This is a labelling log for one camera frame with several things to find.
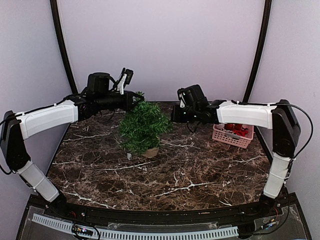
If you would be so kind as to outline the small green christmas tree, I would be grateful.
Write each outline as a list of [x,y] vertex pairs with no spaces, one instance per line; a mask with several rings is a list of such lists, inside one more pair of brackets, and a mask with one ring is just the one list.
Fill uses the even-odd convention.
[[143,99],[119,123],[121,147],[128,153],[151,159],[159,152],[161,135],[172,128],[170,118],[160,106]]

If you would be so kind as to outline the pink plastic basket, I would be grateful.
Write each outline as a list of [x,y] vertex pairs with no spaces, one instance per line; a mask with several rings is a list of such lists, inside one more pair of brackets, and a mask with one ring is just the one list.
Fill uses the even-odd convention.
[[212,139],[246,149],[254,138],[254,126],[246,124],[214,124]]

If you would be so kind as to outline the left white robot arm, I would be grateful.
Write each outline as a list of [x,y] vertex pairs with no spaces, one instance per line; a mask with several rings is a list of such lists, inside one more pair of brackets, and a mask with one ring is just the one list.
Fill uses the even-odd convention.
[[133,70],[123,68],[115,80],[104,72],[91,73],[87,86],[80,93],[65,96],[61,101],[36,109],[7,111],[0,123],[0,149],[9,168],[7,175],[17,173],[20,178],[47,203],[60,218],[71,213],[64,194],[48,179],[43,171],[49,157],[58,146],[49,138],[55,130],[62,135],[62,127],[81,122],[105,110],[129,111],[144,97],[126,90],[134,75]]

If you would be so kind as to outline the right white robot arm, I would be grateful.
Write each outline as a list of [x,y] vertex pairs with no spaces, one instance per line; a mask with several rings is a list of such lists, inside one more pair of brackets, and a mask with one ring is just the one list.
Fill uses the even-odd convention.
[[276,103],[246,103],[235,100],[208,102],[200,85],[177,91],[180,101],[173,107],[171,120],[176,123],[242,124],[272,130],[272,162],[263,189],[266,196],[255,205],[255,213],[266,217],[275,208],[276,199],[288,177],[298,145],[301,127],[286,99]]

